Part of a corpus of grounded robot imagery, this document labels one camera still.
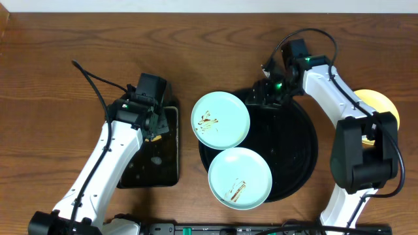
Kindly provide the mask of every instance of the wooden table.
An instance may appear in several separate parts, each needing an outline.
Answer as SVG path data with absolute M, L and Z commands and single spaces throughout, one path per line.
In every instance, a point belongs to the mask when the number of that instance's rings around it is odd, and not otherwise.
M 403 191 L 372 199 L 360 223 L 388 223 L 395 234 L 418 232 L 418 16 L 376 14 L 12 14 L 0 45 L 0 233 L 25 234 L 35 211 L 50 212 L 78 176 L 101 132 L 96 94 L 71 65 L 118 84 L 139 74 L 172 83 L 182 115 L 180 181 L 174 187 L 117 189 L 106 218 L 132 213 L 145 222 L 280 224 L 314 220 L 334 187 L 329 166 L 334 127 L 310 97 L 297 100 L 319 139 L 312 177 L 294 195 L 250 211 L 220 204 L 207 183 L 189 115 L 204 94 L 234 91 L 262 78 L 277 42 L 318 27 L 340 45 L 339 73 L 352 89 L 388 96 L 400 113 L 406 163 Z M 332 44 L 304 33 L 313 54 Z M 107 103 L 120 90 L 97 82 Z M 380 193 L 392 191 L 398 178 Z

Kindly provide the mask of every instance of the black tray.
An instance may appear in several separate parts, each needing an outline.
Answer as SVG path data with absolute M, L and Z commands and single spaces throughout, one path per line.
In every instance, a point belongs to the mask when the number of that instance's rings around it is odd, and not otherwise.
M 248 89 L 233 93 L 243 102 Z M 247 106 L 251 125 L 238 147 L 252 149 L 267 162 L 272 172 L 272 190 L 265 202 L 286 198 L 298 191 L 314 171 L 318 158 L 318 141 L 314 125 L 302 107 L 293 101 L 277 109 Z M 199 142 L 203 166 L 221 150 Z

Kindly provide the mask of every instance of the black cable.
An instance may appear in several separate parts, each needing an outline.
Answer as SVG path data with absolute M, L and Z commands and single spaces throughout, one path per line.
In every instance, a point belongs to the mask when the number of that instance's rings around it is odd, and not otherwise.
M 106 145 L 103 148 L 102 154 L 97 159 L 96 164 L 91 169 L 91 172 L 89 173 L 89 175 L 87 176 L 86 180 L 84 181 L 83 186 L 81 187 L 80 192 L 78 193 L 78 196 L 77 196 L 76 200 L 74 201 L 74 207 L 72 208 L 72 213 L 71 213 L 71 218 L 70 218 L 70 223 L 69 223 L 69 230 L 68 230 L 68 234 L 69 235 L 71 235 L 72 232 L 73 232 L 72 230 L 74 228 L 74 222 L 75 222 L 76 215 L 77 215 L 77 209 L 78 209 L 79 204 L 81 202 L 81 198 L 83 197 L 84 191 L 86 190 L 86 187 L 89 184 L 91 178 L 93 177 L 95 171 L 99 167 L 100 162 L 105 157 L 105 155 L 106 155 L 106 153 L 107 153 L 107 151 L 109 149 L 110 142 L 112 141 L 112 124 L 110 122 L 109 113 L 107 112 L 107 109 L 106 109 L 105 100 L 103 99 L 103 97 L 100 94 L 99 90 L 97 89 L 96 85 L 93 83 L 93 81 L 91 80 L 91 78 L 88 76 L 89 73 L 87 71 L 85 71 L 77 61 L 73 60 L 72 61 L 72 64 L 77 69 L 79 69 L 80 72 L 86 77 L 87 81 L 90 83 L 90 85 L 93 88 L 94 92 L 96 92 L 96 95 L 99 98 L 100 103 L 102 104 L 102 107 L 103 107 L 103 110 L 104 110 L 104 114 L 106 116 L 106 122 L 107 122 L 107 127 L 108 127 L 108 136 L 107 136 Z
M 402 158 L 402 154 L 399 150 L 398 144 L 396 143 L 396 141 L 393 139 L 393 137 L 389 134 L 389 132 L 387 131 L 387 129 L 381 125 L 381 123 L 372 115 L 369 114 L 364 108 L 362 108 L 360 106 L 359 103 L 355 102 L 342 88 L 341 86 L 338 84 L 338 82 L 335 80 L 335 75 L 332 74 L 332 66 L 334 66 L 334 62 L 335 59 L 337 58 L 338 55 L 338 45 L 337 42 L 335 41 L 334 37 L 331 36 L 329 33 L 325 32 L 324 30 L 320 30 L 320 29 L 315 29 L 315 28 L 304 28 L 304 29 L 299 29 L 289 35 L 287 35 L 283 40 L 281 40 L 281 42 L 276 46 L 276 48 L 274 49 L 274 51 L 272 52 L 270 58 L 267 61 L 270 62 L 270 60 L 274 57 L 275 53 L 277 52 L 277 50 L 280 48 L 280 46 L 283 44 L 283 42 L 285 42 L 289 37 L 292 37 L 293 35 L 296 35 L 298 33 L 301 33 L 303 31 L 317 31 L 319 33 L 324 34 L 325 36 L 327 36 L 332 43 L 334 44 L 335 47 L 335 52 L 334 52 L 334 56 L 332 57 L 332 60 L 330 62 L 330 65 L 328 67 L 328 74 L 329 74 L 329 78 L 332 81 L 332 83 L 337 87 L 337 89 L 347 98 L 347 100 L 358 110 L 360 110 L 363 114 L 365 114 L 368 118 L 370 118 L 372 120 L 372 122 L 376 125 L 376 127 L 378 129 L 380 129 L 382 131 L 382 134 L 384 134 L 388 139 L 389 142 L 391 143 L 393 149 L 396 151 L 396 154 L 398 156 L 398 162 L 399 162 L 399 167 L 400 167 L 400 179 L 399 179 L 399 184 L 398 187 L 396 187 L 396 189 L 388 194 L 384 194 L 384 195 L 369 195 L 369 194 L 365 194 L 361 197 L 359 203 L 357 204 L 357 207 L 355 208 L 355 211 L 353 212 L 353 215 L 351 215 L 350 220 L 347 222 L 347 228 L 349 228 L 352 224 L 352 222 L 354 221 L 354 218 L 357 216 L 362 204 L 366 201 L 366 198 L 370 197 L 370 198 L 389 198 L 392 197 L 394 195 L 397 195 L 403 188 L 404 184 L 405 184 L 405 166 L 404 166 L 404 160 Z
M 275 232 L 288 232 L 288 231 L 302 231 L 302 230 L 315 230 L 315 231 L 332 231 L 332 232 L 349 232 L 350 234 L 358 234 L 358 235 L 377 235 L 380 233 L 377 232 L 367 232 L 363 230 L 357 230 L 354 228 L 343 228 L 343 227 L 335 227 L 335 226 L 321 226 L 321 225 L 296 225 L 296 226 L 286 226 L 286 227 L 278 227 L 268 229 L 266 231 L 262 231 L 256 233 L 255 235 L 269 235 Z
M 85 70 L 84 72 L 86 72 L 86 74 L 87 74 L 87 75 L 92 76 L 92 77 L 96 78 L 97 80 L 99 80 L 99 81 L 101 81 L 101 82 L 107 83 L 107 84 L 112 85 L 112 86 L 116 86 L 117 88 L 121 89 L 121 90 L 122 90 L 122 91 L 124 91 L 125 93 L 128 93 L 128 90 L 127 90 L 127 89 L 125 89 L 125 88 L 123 88 L 123 86 L 121 86 L 121 85 L 115 84 L 115 83 L 110 82 L 110 81 L 108 81 L 108 80 L 105 80 L 105 79 L 103 79 L 103 78 L 99 78 L 98 76 L 96 76 L 96 75 L 94 75 L 94 74 L 90 73 L 89 71 L 86 71 L 86 70 Z

